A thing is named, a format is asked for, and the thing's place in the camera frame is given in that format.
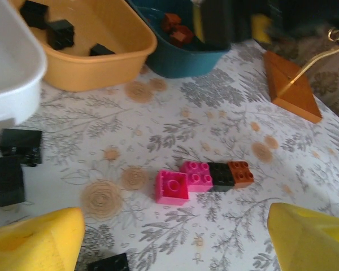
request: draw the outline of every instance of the white plastic bin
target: white plastic bin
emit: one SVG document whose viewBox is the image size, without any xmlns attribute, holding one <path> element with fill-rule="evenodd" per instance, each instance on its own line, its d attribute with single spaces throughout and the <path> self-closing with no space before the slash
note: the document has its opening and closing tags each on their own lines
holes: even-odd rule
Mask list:
<svg viewBox="0 0 339 271">
<path fill-rule="evenodd" d="M 17 125 L 35 113 L 46 66 L 45 53 L 25 22 L 0 0 L 0 122 L 11 119 Z"/>
</svg>

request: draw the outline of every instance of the black lego brick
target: black lego brick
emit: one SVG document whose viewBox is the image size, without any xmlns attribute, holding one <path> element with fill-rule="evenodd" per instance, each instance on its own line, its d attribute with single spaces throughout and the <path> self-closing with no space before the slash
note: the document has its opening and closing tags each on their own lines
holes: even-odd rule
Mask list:
<svg viewBox="0 0 339 271">
<path fill-rule="evenodd" d="M 209 192 L 227 192 L 235 182 L 228 164 L 208 163 L 213 187 Z"/>
<path fill-rule="evenodd" d="M 74 26 L 69 21 L 52 21 L 47 24 L 46 41 L 54 50 L 62 50 L 74 45 L 74 34 Z"/>
<path fill-rule="evenodd" d="M 0 138 L 2 156 L 18 155 L 22 164 L 42 163 L 42 131 L 4 129 Z"/>
<path fill-rule="evenodd" d="M 90 48 L 89 55 L 96 56 L 96 55 L 113 55 L 115 52 L 109 50 L 107 47 L 97 43 L 92 48 Z"/>
<path fill-rule="evenodd" d="M 0 207 L 25 201 L 24 176 L 18 156 L 0 157 Z"/>
<path fill-rule="evenodd" d="M 88 271 L 129 271 L 127 254 L 122 253 L 90 263 Z"/>
<path fill-rule="evenodd" d="M 48 6 L 26 0 L 20 8 L 20 14 L 28 26 L 46 29 L 46 22 L 49 17 Z"/>
</svg>

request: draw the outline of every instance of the yellow object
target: yellow object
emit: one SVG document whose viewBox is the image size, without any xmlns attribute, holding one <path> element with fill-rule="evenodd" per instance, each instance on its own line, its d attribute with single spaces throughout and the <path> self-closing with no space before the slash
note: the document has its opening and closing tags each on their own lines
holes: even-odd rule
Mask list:
<svg viewBox="0 0 339 271">
<path fill-rule="evenodd" d="M 271 43 L 270 36 L 266 29 L 271 25 L 271 19 L 263 14 L 251 16 L 251 31 L 253 39 L 258 42 Z"/>
<path fill-rule="evenodd" d="M 204 43 L 205 37 L 203 35 L 203 30 L 202 30 L 200 5 L 193 5 L 193 27 L 194 27 L 194 34 L 196 35 L 196 37 Z"/>
<path fill-rule="evenodd" d="M 274 203 L 267 225 L 282 271 L 339 271 L 339 218 Z"/>
<path fill-rule="evenodd" d="M 18 10 L 24 0 L 10 0 Z M 133 80 L 157 40 L 125 0 L 34 0 L 49 6 L 49 21 L 68 20 L 75 28 L 75 45 L 55 51 L 46 32 L 31 31 L 48 58 L 44 80 L 66 91 L 86 91 Z M 96 43 L 115 55 L 89 56 Z"/>
<path fill-rule="evenodd" d="M 80 208 L 0 228 L 0 271 L 73 271 L 85 231 Z"/>
</svg>

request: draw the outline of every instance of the plastic container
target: plastic container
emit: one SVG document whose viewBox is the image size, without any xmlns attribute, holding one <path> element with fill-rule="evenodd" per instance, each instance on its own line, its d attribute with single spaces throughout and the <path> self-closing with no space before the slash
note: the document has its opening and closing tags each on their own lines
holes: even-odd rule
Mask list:
<svg viewBox="0 0 339 271">
<path fill-rule="evenodd" d="M 20 9 L 24 0 L 11 0 Z M 86 91 L 133 80 L 157 44 L 149 27 L 125 0 L 34 0 L 49 6 L 49 21 L 66 19 L 75 27 L 75 45 L 55 51 L 45 30 L 31 28 L 48 57 L 44 79 L 66 91 Z M 89 56 L 96 43 L 115 55 Z"/>
<path fill-rule="evenodd" d="M 22 123 L 38 109 L 45 70 L 40 44 L 10 4 L 0 0 L 0 129 Z"/>
<path fill-rule="evenodd" d="M 193 30 L 193 4 L 190 0 L 127 0 L 158 39 L 157 49 L 147 65 L 166 78 L 182 78 L 209 73 L 228 50 L 216 50 L 197 38 L 182 49 L 169 43 L 169 35 L 160 28 L 164 13 L 178 14 L 182 24 Z"/>
</svg>

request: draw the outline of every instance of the magenta lego brick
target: magenta lego brick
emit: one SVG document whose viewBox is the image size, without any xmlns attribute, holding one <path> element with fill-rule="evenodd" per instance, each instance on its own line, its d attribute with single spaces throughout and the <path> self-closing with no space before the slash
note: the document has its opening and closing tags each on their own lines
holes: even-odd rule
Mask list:
<svg viewBox="0 0 339 271">
<path fill-rule="evenodd" d="M 189 192 L 207 192 L 213 187 L 210 167 L 207 163 L 186 161 L 181 166 L 180 172 L 188 175 Z"/>
<path fill-rule="evenodd" d="M 166 205 L 183 205 L 188 201 L 187 174 L 160 171 L 156 177 L 156 202 Z"/>
</svg>

